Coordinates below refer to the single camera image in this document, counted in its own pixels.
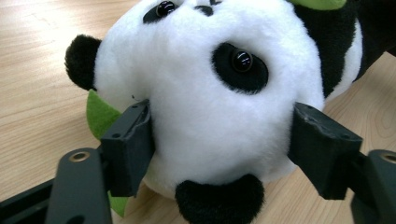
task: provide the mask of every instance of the green bamboo leaf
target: green bamboo leaf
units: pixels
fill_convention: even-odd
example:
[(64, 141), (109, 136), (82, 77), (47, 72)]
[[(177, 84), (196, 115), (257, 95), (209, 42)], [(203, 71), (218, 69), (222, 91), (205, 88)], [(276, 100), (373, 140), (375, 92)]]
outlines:
[(347, 0), (289, 0), (295, 5), (316, 10), (335, 10), (344, 6)]
[(102, 100), (96, 91), (90, 90), (87, 100), (87, 121), (93, 136), (100, 139), (120, 116), (120, 111)]

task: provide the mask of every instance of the black plastic part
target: black plastic part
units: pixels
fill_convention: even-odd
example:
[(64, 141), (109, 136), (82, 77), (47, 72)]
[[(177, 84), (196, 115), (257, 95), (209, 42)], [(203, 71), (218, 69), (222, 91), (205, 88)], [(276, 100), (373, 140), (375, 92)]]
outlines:
[(99, 151), (81, 148), (67, 153), (59, 162), (46, 223), (111, 223), (106, 192)]
[(289, 158), (327, 200), (343, 200), (350, 162), (359, 156), (362, 139), (314, 107), (294, 107)]
[(130, 106), (101, 138), (116, 197), (136, 196), (154, 154), (149, 101)]
[(44, 223), (53, 180), (0, 203), (0, 223)]
[(375, 194), (378, 223), (396, 223), (396, 153), (371, 151), (364, 171)]

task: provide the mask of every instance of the panda plush toy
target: panda plush toy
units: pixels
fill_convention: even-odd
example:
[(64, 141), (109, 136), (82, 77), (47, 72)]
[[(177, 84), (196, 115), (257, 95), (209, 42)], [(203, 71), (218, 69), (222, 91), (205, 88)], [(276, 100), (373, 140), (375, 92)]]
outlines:
[(262, 185), (295, 167), (294, 104), (322, 109), (395, 53), (395, 11), (392, 0), (142, 0), (103, 40), (77, 36), (65, 64), (120, 112), (149, 100), (144, 181), (184, 218), (249, 223)]

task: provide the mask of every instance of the screw hole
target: screw hole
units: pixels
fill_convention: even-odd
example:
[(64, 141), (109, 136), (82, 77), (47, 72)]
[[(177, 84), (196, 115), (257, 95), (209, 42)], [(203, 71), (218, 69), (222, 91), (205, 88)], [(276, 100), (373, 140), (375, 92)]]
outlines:
[(389, 153), (383, 153), (383, 154), (381, 154), (381, 158), (384, 161), (396, 164), (396, 156), (395, 155), (392, 155), (392, 154), (389, 154)]
[(90, 153), (89, 152), (77, 152), (75, 154), (73, 154), (69, 160), (72, 162), (79, 162), (79, 161), (85, 161), (90, 157)]
[(82, 224), (84, 223), (85, 218), (84, 216), (76, 216), (76, 217), (72, 217), (70, 218), (66, 224)]

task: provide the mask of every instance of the wood grain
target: wood grain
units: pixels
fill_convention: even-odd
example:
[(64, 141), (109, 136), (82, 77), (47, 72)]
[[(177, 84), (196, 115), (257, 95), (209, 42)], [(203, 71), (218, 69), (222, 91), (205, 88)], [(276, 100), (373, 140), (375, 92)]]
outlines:
[[(102, 38), (136, 1), (3, 0), (0, 5), (0, 201), (53, 178), (66, 152), (98, 147), (87, 92), (64, 71), (77, 34)], [(362, 151), (396, 150), (396, 59), (389, 54), (325, 112), (364, 138)], [(266, 186), (255, 223), (352, 223), (345, 201), (324, 201), (300, 170)], [(142, 186), (115, 223), (186, 223), (172, 200)]]

